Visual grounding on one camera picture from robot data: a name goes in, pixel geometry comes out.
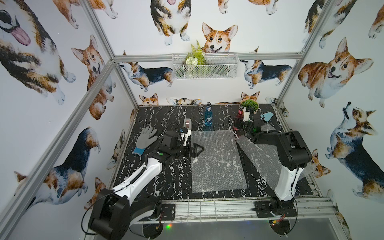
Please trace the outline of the red wine bottle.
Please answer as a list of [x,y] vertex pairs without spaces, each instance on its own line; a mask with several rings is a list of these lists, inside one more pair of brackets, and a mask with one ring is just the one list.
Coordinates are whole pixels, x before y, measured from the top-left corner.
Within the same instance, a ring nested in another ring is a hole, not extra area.
[[235,133],[242,130],[244,125],[244,107],[240,106],[237,115],[234,117],[233,130]]

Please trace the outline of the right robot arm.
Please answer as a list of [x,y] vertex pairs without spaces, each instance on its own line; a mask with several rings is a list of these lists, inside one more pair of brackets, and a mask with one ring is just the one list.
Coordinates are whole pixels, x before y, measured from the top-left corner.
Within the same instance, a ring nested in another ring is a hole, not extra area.
[[274,190],[270,208],[293,205],[297,182],[311,160],[311,153],[298,131],[282,132],[268,125],[234,118],[237,144]]

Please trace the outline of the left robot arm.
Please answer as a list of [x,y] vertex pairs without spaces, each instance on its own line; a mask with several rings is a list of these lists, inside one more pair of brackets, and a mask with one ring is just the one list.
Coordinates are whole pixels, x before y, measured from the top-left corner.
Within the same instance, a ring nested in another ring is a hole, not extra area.
[[181,133],[165,132],[155,149],[144,154],[144,163],[131,176],[111,190],[102,189],[92,204],[86,234],[120,240],[132,225],[149,220],[150,224],[144,224],[134,234],[150,240],[157,238],[163,231],[162,220],[167,215],[162,201],[151,195],[139,201],[136,198],[171,161],[196,158],[205,150],[188,140],[191,134],[188,129],[183,129]]

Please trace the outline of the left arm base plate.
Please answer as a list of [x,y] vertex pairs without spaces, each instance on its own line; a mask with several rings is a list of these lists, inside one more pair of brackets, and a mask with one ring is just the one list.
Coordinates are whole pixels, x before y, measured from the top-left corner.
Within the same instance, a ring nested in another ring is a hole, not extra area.
[[156,221],[173,221],[175,219],[176,205],[175,204],[158,204],[156,207]]

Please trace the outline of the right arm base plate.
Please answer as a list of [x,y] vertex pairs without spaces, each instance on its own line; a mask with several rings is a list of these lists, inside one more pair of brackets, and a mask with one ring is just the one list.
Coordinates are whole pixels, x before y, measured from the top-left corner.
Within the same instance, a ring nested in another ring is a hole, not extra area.
[[279,201],[271,199],[269,201],[254,202],[253,211],[256,212],[258,218],[281,218],[296,217],[297,210],[294,205],[294,200]]

